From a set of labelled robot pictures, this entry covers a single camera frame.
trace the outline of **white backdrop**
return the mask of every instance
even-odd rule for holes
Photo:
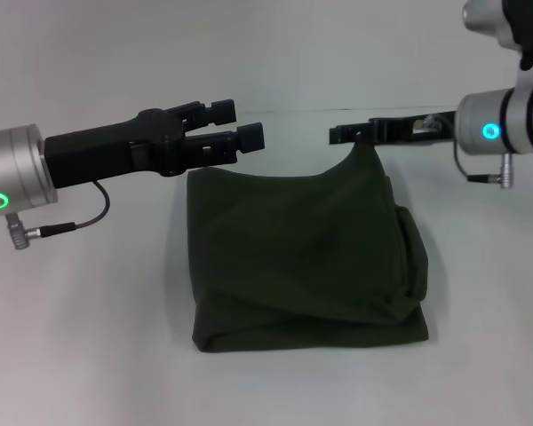
[[[349,150],[329,127],[513,85],[515,55],[467,33],[462,5],[0,0],[0,129],[51,136],[232,98],[267,150],[231,170],[320,173]],[[0,220],[0,426],[533,425],[533,157],[504,193],[464,183],[448,146],[379,153],[429,253],[430,342],[197,352],[186,177],[108,179],[93,228],[16,253]],[[22,218],[82,221],[101,204],[82,185]]]

